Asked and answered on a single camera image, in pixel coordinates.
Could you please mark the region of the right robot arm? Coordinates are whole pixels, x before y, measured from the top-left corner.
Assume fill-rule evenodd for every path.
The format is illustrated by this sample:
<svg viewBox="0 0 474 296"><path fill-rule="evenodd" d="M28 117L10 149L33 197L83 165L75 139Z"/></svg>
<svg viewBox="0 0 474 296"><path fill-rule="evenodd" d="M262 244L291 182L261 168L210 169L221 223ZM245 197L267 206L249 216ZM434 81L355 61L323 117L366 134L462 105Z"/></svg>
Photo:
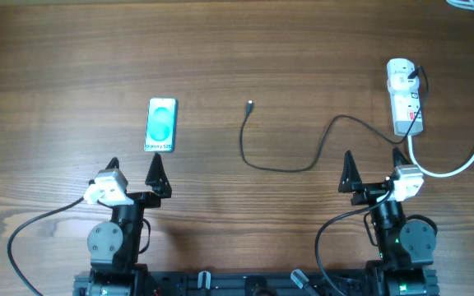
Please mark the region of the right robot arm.
<svg viewBox="0 0 474 296"><path fill-rule="evenodd" d="M398 148L393 149L392 173L380 183L364 183L350 151L345 153L338 191L352 193L353 206L368 206L374 229L370 242L380 258L365 265L365 293L383 296L435 296L440 293L434 263L438 228L423 215L405 215L402 203L424 183L423 173Z"/></svg>

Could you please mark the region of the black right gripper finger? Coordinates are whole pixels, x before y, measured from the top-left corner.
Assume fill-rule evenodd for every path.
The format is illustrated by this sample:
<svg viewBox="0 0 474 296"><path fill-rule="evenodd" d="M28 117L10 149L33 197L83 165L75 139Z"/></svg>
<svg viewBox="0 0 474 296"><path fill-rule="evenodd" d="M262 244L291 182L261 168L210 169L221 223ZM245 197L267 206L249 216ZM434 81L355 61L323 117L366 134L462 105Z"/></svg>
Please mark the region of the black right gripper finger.
<svg viewBox="0 0 474 296"><path fill-rule="evenodd" d="M410 160L397 148L393 148L393 166L409 165Z"/></svg>
<svg viewBox="0 0 474 296"><path fill-rule="evenodd" d="M341 193L361 192L362 180L356 167L353 155L348 150L344 155L344 165L342 175L338 185L338 191Z"/></svg>

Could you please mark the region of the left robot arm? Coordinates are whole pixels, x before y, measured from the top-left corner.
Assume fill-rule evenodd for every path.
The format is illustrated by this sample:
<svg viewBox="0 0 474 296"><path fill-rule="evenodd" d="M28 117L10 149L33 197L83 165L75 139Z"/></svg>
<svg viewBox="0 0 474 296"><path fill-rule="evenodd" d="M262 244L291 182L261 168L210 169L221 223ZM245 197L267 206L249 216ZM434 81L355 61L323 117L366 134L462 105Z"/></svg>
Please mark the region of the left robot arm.
<svg viewBox="0 0 474 296"><path fill-rule="evenodd" d="M86 278L74 281L74 295L160 294L160 286L147 265L137 262L148 249L141 245L142 230L151 227L144 210L159 208L161 201L172 194L158 153L152 158L145 184L150 191L127 192L128 180L119 169L117 158L90 181L84 200L111 209L111 218L96 225L88 235L91 271Z"/></svg>

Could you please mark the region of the light blue Galaxy smartphone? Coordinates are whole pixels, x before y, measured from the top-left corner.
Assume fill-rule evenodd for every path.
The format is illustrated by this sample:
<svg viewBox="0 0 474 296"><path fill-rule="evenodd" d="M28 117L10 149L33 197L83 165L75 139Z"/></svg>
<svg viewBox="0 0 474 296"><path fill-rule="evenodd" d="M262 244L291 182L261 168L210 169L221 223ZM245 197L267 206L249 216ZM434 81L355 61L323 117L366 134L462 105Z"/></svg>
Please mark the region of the light blue Galaxy smartphone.
<svg viewBox="0 0 474 296"><path fill-rule="evenodd" d="M148 101L144 151L172 152L178 115L176 98L150 98Z"/></svg>

